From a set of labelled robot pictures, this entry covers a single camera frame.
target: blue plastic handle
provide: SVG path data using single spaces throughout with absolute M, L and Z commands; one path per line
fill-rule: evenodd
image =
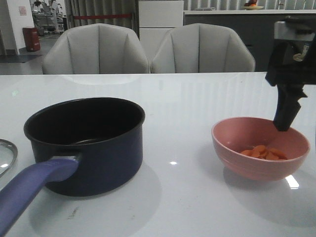
M 53 157 L 15 176 L 0 191 L 0 237 L 7 233 L 47 182 L 69 178 L 78 165 L 78 156 Z

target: saucepan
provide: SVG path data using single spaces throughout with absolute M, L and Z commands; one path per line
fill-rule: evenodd
M 47 186 L 67 196 L 102 194 L 129 181 L 143 160 L 144 110 L 119 98 L 61 102 L 24 125 L 36 163 L 0 192 L 0 236 Z

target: gray floor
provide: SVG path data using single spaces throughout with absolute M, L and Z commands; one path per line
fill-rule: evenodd
M 40 50 L 36 52 L 28 52 L 25 49 L 20 51 L 20 54 L 25 55 L 41 55 L 25 63 L 0 63 L 0 75 L 35 75 L 43 74 L 41 65 L 44 56 L 53 47 L 55 42 L 60 37 L 60 34 L 47 34 L 39 37 Z

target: white chair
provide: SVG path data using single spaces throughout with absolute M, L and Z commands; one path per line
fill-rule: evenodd
M 227 27 L 191 24 L 168 31 L 151 62 L 152 73 L 253 72 L 255 60 Z
M 125 27 L 92 24 L 65 31 L 45 56 L 44 74 L 149 73 L 136 33 Z

